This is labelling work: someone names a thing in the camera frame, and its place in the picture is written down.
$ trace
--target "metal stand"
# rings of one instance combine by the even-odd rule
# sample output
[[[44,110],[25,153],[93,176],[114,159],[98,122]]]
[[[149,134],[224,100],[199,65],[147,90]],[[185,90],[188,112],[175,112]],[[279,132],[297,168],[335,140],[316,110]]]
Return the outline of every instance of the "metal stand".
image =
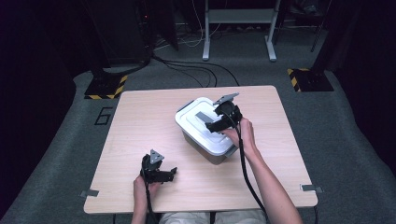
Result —
[[[209,60],[210,23],[271,23],[270,33],[265,36],[265,44],[271,62],[276,62],[276,55],[272,38],[276,25],[277,13],[279,11],[280,0],[276,0],[274,8],[266,9],[211,9],[209,10],[208,0],[205,0],[205,45],[202,59]]]

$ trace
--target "wooden table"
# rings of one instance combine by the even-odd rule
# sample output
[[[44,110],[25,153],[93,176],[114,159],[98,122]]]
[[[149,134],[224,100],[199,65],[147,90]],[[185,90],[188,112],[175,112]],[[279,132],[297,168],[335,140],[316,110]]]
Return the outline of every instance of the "wooden table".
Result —
[[[89,214],[132,213],[134,180],[142,158],[153,148],[165,156],[162,171],[177,167],[173,182],[164,183],[152,206],[155,212],[226,211],[259,208],[244,181],[239,151],[213,165],[183,137],[176,112],[198,97],[217,101],[239,92],[233,102],[255,130],[257,146],[297,207],[314,206],[303,158],[277,91],[272,86],[126,91],[122,94],[99,160],[84,210]],[[253,188],[260,195],[247,166]]]

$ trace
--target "table leg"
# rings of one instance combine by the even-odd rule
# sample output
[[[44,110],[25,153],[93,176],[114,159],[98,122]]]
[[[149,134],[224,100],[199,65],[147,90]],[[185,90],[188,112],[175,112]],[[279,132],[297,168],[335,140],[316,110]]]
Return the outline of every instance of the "table leg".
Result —
[[[205,0],[205,45],[202,60],[209,60],[210,51],[210,36],[209,36],[209,5],[208,0]]]

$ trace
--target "black cable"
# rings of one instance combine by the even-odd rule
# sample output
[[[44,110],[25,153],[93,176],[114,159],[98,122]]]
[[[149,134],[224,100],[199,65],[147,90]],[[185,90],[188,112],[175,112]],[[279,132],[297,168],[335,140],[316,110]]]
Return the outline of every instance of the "black cable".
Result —
[[[237,125],[235,124],[235,122],[233,122],[233,120],[230,118],[230,116],[226,113],[224,113],[222,111],[222,113],[224,115],[227,116],[227,118],[231,121],[231,123],[233,124],[233,128],[235,128],[236,133],[238,134],[238,138],[239,138],[239,152],[240,152],[240,157],[241,157],[241,164],[242,164],[242,173],[244,175],[244,179],[245,182],[247,183],[247,187],[250,190],[251,194],[253,195],[253,198],[256,200],[257,204],[259,205],[259,207],[262,209],[262,211],[264,212],[265,215],[265,220],[268,220],[268,215],[267,212],[265,210],[264,205],[262,204],[262,201],[260,201],[259,197],[257,196],[256,192],[254,191],[254,188],[251,186],[250,181],[248,180],[248,172],[247,172],[247,167],[246,167],[246,162],[245,162],[245,151],[244,151],[244,142],[242,139],[242,134],[239,131]]]
[[[176,71],[178,71],[178,72],[180,72],[180,73],[183,73],[183,74],[186,75],[186,76],[191,77],[192,79],[194,79],[194,80],[201,86],[201,88],[204,87],[204,86],[202,85],[202,83],[201,83],[200,81],[198,81],[198,79],[196,79],[196,78],[193,77],[192,75],[186,73],[185,71],[183,71],[183,70],[181,70],[181,69],[176,69],[176,68],[172,67],[171,64],[168,64],[168,63],[166,63],[166,62],[161,62],[161,63],[165,64],[165,65],[166,65],[168,68],[170,68],[170,69],[176,70]],[[210,78],[210,74],[209,74],[209,82],[206,84],[206,87],[209,86],[210,80],[211,80],[211,78]]]
[[[155,56],[155,55],[153,55],[152,58],[153,58],[154,60],[157,60],[158,62],[171,64],[171,65],[173,65],[173,66],[187,67],[187,68],[197,68],[197,69],[206,70],[207,72],[209,72],[210,74],[212,74],[212,76],[215,78],[215,85],[214,85],[214,87],[217,87],[217,86],[218,86],[218,78],[216,77],[216,74],[215,74],[212,70],[210,70],[210,69],[208,69],[208,68],[199,67],[199,66],[190,66],[190,65],[176,64],[176,63],[173,63],[173,62],[169,62],[169,61],[167,61],[167,60],[164,60],[164,59],[162,59],[162,58],[160,58],[160,57],[158,57],[158,56]]]
[[[161,60],[164,61],[164,62],[167,62],[167,63],[193,63],[193,62],[170,61],[170,60],[165,60],[165,59],[161,59]],[[233,77],[233,80],[235,81],[236,85],[240,86],[240,84],[239,84],[238,80],[236,79],[235,75],[230,70],[225,68],[224,66],[221,66],[221,65],[216,64],[216,63],[197,63],[197,64],[212,65],[212,66],[216,66],[216,67],[219,67],[221,69],[224,69],[225,71],[227,71]]]
[[[319,217],[318,217],[318,208],[316,205],[314,206],[314,211],[315,211],[315,224],[318,224]]]
[[[151,216],[151,218],[153,219],[154,223],[158,223],[157,218],[155,217],[154,212],[152,211],[152,206],[151,206],[151,199],[150,199],[150,194],[149,194],[149,182],[146,180],[146,176],[145,176],[145,171],[143,170],[142,167],[142,172],[143,174],[143,180],[145,181],[145,188],[146,188],[146,197],[148,200],[148,214]]]

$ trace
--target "black cable on floor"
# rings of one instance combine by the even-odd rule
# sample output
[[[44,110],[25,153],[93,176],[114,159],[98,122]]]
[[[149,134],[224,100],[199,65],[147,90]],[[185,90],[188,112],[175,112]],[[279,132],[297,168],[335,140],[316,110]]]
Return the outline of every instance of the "black cable on floor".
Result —
[[[225,70],[228,74],[230,74],[230,76],[233,77],[233,80],[235,81],[236,85],[237,85],[237,86],[240,86],[240,84],[239,84],[238,80],[236,79],[235,75],[234,75],[230,70],[228,70],[228,69],[225,68],[224,66],[221,66],[221,65],[216,64],[216,63],[181,62],[181,61],[165,60],[165,59],[162,59],[162,58],[160,58],[160,57],[158,57],[158,56],[155,56],[155,55],[153,55],[152,57],[153,57],[153,59],[155,59],[155,60],[160,60],[161,62],[172,63],[172,64],[175,64],[175,63],[186,63],[186,64],[204,64],[204,65],[216,66],[216,67],[219,67],[219,68]]]
[[[170,64],[170,65],[177,66],[177,67],[184,67],[184,68],[193,68],[193,69],[202,69],[202,70],[205,70],[206,72],[209,72],[210,74],[212,74],[212,76],[215,78],[215,85],[214,85],[214,87],[217,87],[217,86],[218,86],[218,78],[216,77],[216,74],[215,74],[212,70],[210,70],[210,69],[208,69],[208,68],[205,68],[205,67],[202,67],[202,66],[191,66],[191,65],[182,65],[182,64],[172,63],[172,62],[168,62],[168,61],[166,61],[166,60],[164,60],[164,59],[162,59],[162,58],[160,58],[160,57],[157,57],[157,56],[152,56],[152,58],[153,58],[154,60],[157,60],[158,62]]]

